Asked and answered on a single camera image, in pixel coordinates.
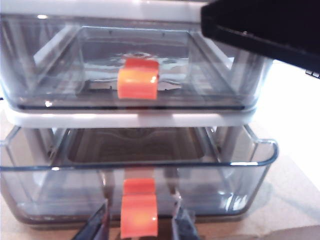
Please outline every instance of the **container lid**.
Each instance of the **container lid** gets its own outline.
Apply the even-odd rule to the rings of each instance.
[[[2,14],[200,22],[205,0],[2,0]]]

